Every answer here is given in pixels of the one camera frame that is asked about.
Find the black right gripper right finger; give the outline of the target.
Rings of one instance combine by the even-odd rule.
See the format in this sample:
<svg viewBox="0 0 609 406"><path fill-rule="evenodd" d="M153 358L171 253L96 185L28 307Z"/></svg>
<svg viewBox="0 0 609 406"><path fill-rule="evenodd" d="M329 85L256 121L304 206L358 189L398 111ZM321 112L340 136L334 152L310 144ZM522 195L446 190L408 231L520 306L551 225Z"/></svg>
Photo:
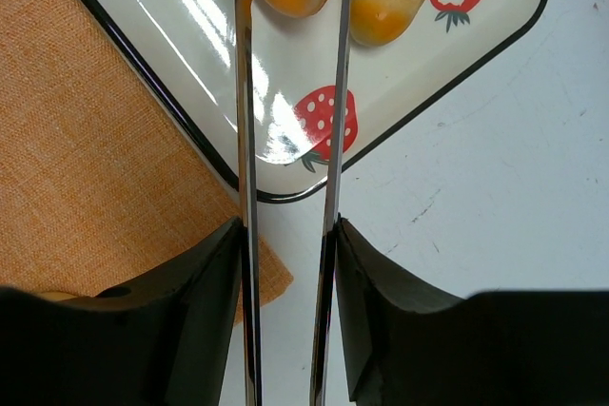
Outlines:
<svg viewBox="0 0 609 406"><path fill-rule="evenodd" d="M337 227L349 398L359 405L604 405L608 294L467 299L415 276L350 222Z"/></svg>

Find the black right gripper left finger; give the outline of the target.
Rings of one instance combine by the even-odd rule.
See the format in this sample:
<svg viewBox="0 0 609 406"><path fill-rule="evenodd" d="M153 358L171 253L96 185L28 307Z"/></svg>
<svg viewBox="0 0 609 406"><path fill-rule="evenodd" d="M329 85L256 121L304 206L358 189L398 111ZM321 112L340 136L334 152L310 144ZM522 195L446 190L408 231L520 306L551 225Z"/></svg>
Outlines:
<svg viewBox="0 0 609 406"><path fill-rule="evenodd" d="M240 288L242 223L95 297L1 290L5 405L215 405Z"/></svg>

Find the metal serving tongs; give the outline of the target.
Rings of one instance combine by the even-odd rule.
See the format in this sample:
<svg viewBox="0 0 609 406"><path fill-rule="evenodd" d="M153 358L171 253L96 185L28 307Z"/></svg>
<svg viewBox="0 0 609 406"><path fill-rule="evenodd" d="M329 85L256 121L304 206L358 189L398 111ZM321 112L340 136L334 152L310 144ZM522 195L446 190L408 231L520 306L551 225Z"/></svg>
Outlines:
<svg viewBox="0 0 609 406"><path fill-rule="evenodd" d="M322 237L316 314L311 361L309 402L326 403L329 332L337 254L337 224L349 68L350 2L341 0L340 27L335 81L334 119L327 170L324 230ZM261 317L259 292L258 211L255 159L255 132L252 76L252 0L234 0L235 71L238 133L238 171L241 218L242 302L246 376L246 404L263 402Z"/></svg>

